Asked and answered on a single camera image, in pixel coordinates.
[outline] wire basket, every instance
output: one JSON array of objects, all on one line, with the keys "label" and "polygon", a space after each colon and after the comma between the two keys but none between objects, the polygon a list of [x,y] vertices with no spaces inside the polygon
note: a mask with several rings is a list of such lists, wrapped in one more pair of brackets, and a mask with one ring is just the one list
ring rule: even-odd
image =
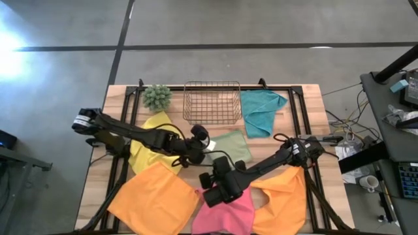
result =
[{"label": "wire basket", "polygon": [[194,124],[235,124],[241,114],[238,82],[187,82],[183,118]]}]

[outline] light green cloth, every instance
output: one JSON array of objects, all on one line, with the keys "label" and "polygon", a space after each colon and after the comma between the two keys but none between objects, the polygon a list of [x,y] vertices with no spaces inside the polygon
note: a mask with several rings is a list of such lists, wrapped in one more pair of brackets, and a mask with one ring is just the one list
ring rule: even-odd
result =
[{"label": "light green cloth", "polygon": [[[249,152],[246,139],[241,131],[233,131],[221,136],[211,138],[216,142],[214,150],[223,150],[231,156],[231,159],[235,162],[243,160],[245,163],[252,161],[253,156]],[[222,153],[209,153],[210,160],[217,159],[224,156]]]}]

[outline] black metal frame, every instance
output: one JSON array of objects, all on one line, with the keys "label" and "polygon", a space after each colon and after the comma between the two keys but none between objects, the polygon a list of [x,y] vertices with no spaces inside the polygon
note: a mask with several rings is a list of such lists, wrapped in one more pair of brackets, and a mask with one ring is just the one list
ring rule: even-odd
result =
[{"label": "black metal frame", "polygon": [[[168,86],[172,91],[183,91],[184,88],[182,86]],[[131,121],[130,124],[134,125],[136,122],[136,117],[137,117],[137,112],[138,112],[138,104],[139,104],[139,100],[140,100],[140,93],[141,91],[144,91],[147,88],[147,86],[144,86],[144,83],[142,82],[142,80],[139,80],[139,86],[128,86],[126,88],[125,91],[125,99],[123,101],[123,108],[122,108],[122,114],[121,114],[121,121],[125,121],[126,120],[126,115],[127,115],[127,109],[129,106],[129,101],[132,95],[135,95],[134,97],[134,103],[133,103],[133,111],[131,114]],[[303,90],[302,90],[302,86],[267,86],[266,82],[264,81],[264,79],[260,79],[258,85],[253,85],[253,86],[241,86],[241,90],[257,90],[257,89],[268,89],[268,90],[272,90],[272,91],[286,91],[289,94],[289,103],[291,105],[291,111],[292,111],[292,118],[293,118],[293,125],[295,128],[295,136],[298,136],[301,133],[300,130],[300,124],[299,124],[299,119],[298,119],[298,114],[297,114],[297,106],[296,106],[296,102],[295,102],[295,96],[294,94],[298,95],[299,101],[300,101],[300,109],[302,111],[302,119],[304,122],[304,127],[305,127],[305,132],[306,134],[312,134],[311,132],[311,128],[310,128],[310,123],[309,123],[309,118],[308,118],[308,111],[306,109],[306,104],[305,104],[305,100],[304,100],[304,94],[303,94]],[[116,169],[118,168],[118,161],[119,158],[121,156],[115,156],[113,161],[112,161],[112,166],[110,169],[110,175],[109,175],[109,182],[108,182],[108,191],[106,194],[106,201],[104,202],[103,205],[108,205],[111,200],[113,199],[113,197],[116,195],[117,191],[120,188],[120,184],[116,184],[114,186],[114,182],[116,179]],[[121,178],[119,178],[118,181],[120,181],[122,179],[122,182],[125,183],[126,181],[126,177],[127,177],[127,171],[128,171],[128,167],[129,164],[127,162],[129,156],[124,156],[123,157],[123,166],[122,166],[122,170],[121,170]],[[313,168],[313,173],[315,176],[315,184],[318,188],[318,191],[325,196],[324,194],[324,190],[323,190],[323,184],[322,184],[322,179],[321,179],[321,173],[319,171],[319,165],[317,163],[317,161],[314,162],[314,166]],[[309,174],[305,174],[305,179],[310,179],[310,175]],[[321,205],[321,213],[322,213],[322,217],[324,220],[324,227],[325,228],[319,228],[318,226],[318,222],[317,222],[317,216],[316,216],[316,211],[315,211],[315,204],[314,204],[314,198],[312,195],[312,191],[309,187],[306,188],[306,196],[307,196],[307,201],[308,201],[308,207],[309,207],[309,211],[310,211],[310,219],[311,219],[311,224],[312,224],[312,230],[313,233],[315,234],[353,234],[353,231],[346,231],[346,230],[333,230],[331,229],[331,225],[330,225],[330,220],[329,220],[329,215],[325,212],[324,207]],[[100,230],[76,230],[74,231],[75,234],[96,234],[96,233],[101,233],[101,234],[118,234],[118,230],[119,230],[119,224],[120,224],[120,220],[115,217],[113,220],[113,224],[112,224],[112,228],[108,228],[108,219],[109,219],[109,212],[106,211],[106,213],[104,213],[103,217],[101,218],[101,224],[100,224]],[[377,233],[367,233],[367,232],[358,232],[356,231],[355,234],[377,234]]]},{"label": "black metal frame", "polygon": [[[302,110],[302,118],[303,118],[305,130],[306,130],[306,134],[311,134],[312,133],[311,129],[310,129],[309,119],[308,119],[308,111],[306,109],[306,104],[305,104],[305,101],[304,101],[302,86],[267,86],[264,79],[262,79],[262,78],[259,81],[259,85],[261,85],[261,86],[257,86],[257,85],[255,85],[255,86],[241,86],[240,88],[241,88],[241,90],[269,89],[269,90],[272,90],[272,91],[286,91],[286,92],[288,92],[289,102],[290,102],[291,110],[292,110],[293,125],[295,127],[295,136],[298,136],[298,135],[302,134],[301,130],[300,130],[299,119],[298,119],[298,114],[297,114],[297,106],[296,106],[295,96],[294,96],[294,94],[297,94],[298,98],[299,98],[299,101],[300,101],[300,108]],[[130,124],[132,124],[132,125],[135,124],[136,116],[137,116],[137,112],[138,112],[138,103],[139,103],[139,99],[140,99],[140,92],[143,91],[145,88],[146,88],[146,86],[144,86],[144,83],[142,82],[142,80],[140,80],[139,86],[128,86],[127,87],[126,92],[125,92],[125,99],[123,101],[121,121],[126,120],[127,109],[128,109],[128,104],[129,104],[130,98],[131,98],[132,95],[135,95],[134,104],[133,104],[133,111],[132,111],[131,121],[130,121]],[[184,90],[184,88],[182,86],[169,86],[169,88],[172,91],[183,91]],[[116,169],[118,168],[118,161],[119,161],[119,157],[114,157],[113,158],[112,166],[110,168],[110,175],[109,175],[109,181],[108,181],[108,188],[107,188],[106,196],[109,195],[109,193],[112,191],[112,188],[114,186],[114,182],[115,182],[115,179],[116,179]],[[127,168],[128,168],[128,164],[125,164],[125,165],[123,165],[121,171],[122,172],[127,172]],[[321,180],[321,177],[320,177],[321,174],[319,172],[319,167],[318,167],[317,163],[313,167],[313,172],[314,172],[314,175],[315,175],[315,184],[318,186],[320,192],[322,194],[324,194],[323,184],[322,184],[322,180]],[[311,222],[312,222],[312,229],[315,232],[316,230],[319,229],[319,227],[318,227],[318,223],[317,223],[314,200],[313,200],[312,192],[309,189],[307,189],[306,194],[307,194],[308,207],[309,207],[310,217],[311,217]],[[325,229],[330,229],[329,217],[325,213],[324,210],[322,210],[322,212],[323,212]],[[109,218],[109,212],[107,211],[104,214],[104,216],[101,220],[100,229],[103,230],[103,231],[117,233],[118,229],[119,229],[120,220],[115,217],[114,221],[113,221],[113,226],[112,226],[112,228],[109,229],[107,227],[108,218]]]}]

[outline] white mug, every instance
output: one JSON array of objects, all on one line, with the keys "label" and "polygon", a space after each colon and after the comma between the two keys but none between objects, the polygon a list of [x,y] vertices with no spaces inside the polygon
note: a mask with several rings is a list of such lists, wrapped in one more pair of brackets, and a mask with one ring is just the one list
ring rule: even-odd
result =
[{"label": "white mug", "polygon": [[369,193],[374,193],[374,189],[379,186],[379,180],[374,176],[365,176],[360,179],[360,185],[366,188]]}]

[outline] wooden table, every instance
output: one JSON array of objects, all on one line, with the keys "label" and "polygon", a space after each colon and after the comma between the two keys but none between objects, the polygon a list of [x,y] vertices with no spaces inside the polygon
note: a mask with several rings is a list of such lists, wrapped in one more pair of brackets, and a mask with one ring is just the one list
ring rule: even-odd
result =
[{"label": "wooden table", "polygon": [[[325,113],[325,107],[323,104],[321,91],[319,85],[309,84],[309,85],[300,85],[303,88],[306,109],[308,111],[308,116],[310,120],[310,126],[312,134],[329,134],[330,129],[328,125],[327,115]],[[121,110],[123,106],[123,99],[125,96],[126,86],[110,86],[104,103],[103,112],[112,116],[113,118],[120,119]],[[285,98],[288,98],[286,92],[278,91],[278,94],[282,95]],[[299,123],[304,133],[301,109],[297,96],[295,96],[297,111],[299,117]],[[129,123],[129,118],[131,117],[133,102],[130,102],[128,108],[127,122]],[[183,132],[186,137],[190,137],[189,132],[191,125],[183,119],[183,91],[174,91],[172,97],[172,104],[170,108],[166,111],[167,115],[171,119],[172,123],[177,125]],[[139,105],[136,125],[141,126],[149,117],[153,114],[149,110],[143,107],[142,103]],[[243,133],[246,133],[244,120],[239,119],[234,125],[205,125],[209,131],[210,136],[219,136],[233,130],[241,130]],[[294,126],[293,119],[291,114],[291,109],[289,103],[287,103],[281,110],[276,112],[276,117],[274,120],[274,131],[273,133],[284,133],[288,136],[294,136]],[[272,155],[277,151],[280,144],[275,141],[272,137],[270,138],[256,138],[256,139],[247,139],[247,144],[253,155],[253,162],[247,164],[248,167],[262,161],[264,158]],[[94,160],[105,153],[104,148],[95,148],[91,160]],[[110,166],[112,164],[112,158],[105,157],[100,161],[97,161],[93,166],[89,168],[86,185],[84,187],[84,193],[82,196],[82,201],[80,204],[80,210],[78,212],[78,217],[76,221],[76,228],[83,227],[95,214],[99,206],[102,204],[106,195],[106,188],[108,185],[108,176],[110,172]],[[340,168],[338,166],[338,161],[336,158],[323,154],[319,158],[319,167],[321,170],[321,178],[323,182],[323,188],[325,190],[325,196],[330,202],[330,205],[334,208],[335,212],[343,219],[343,221],[354,227],[353,218],[351,216],[350,207],[348,204],[348,199],[346,195],[346,190],[344,188],[344,183],[341,177]],[[281,174],[287,166],[281,166],[272,172],[264,175],[261,180],[271,178],[272,176]],[[200,187],[198,175],[202,172],[209,172],[209,168],[205,167],[189,167],[182,169],[178,174],[179,177],[184,179],[190,186],[197,188]],[[128,179],[134,176],[133,171],[129,167]],[[254,205],[256,208],[260,208],[267,202],[266,196],[259,189],[251,189]],[[320,214],[321,207],[315,200],[315,208],[317,212],[317,218],[319,223],[319,228],[323,228],[323,220]],[[196,207],[195,212],[190,218],[187,225],[184,227],[182,232],[189,233],[191,231],[191,222],[193,221],[194,216],[200,209],[200,205]],[[109,227],[111,227],[112,219],[109,219]],[[121,223],[120,232],[131,232],[126,225]],[[299,232],[312,232],[312,226],[310,222],[310,216],[307,211],[306,221],[304,226]]]}]

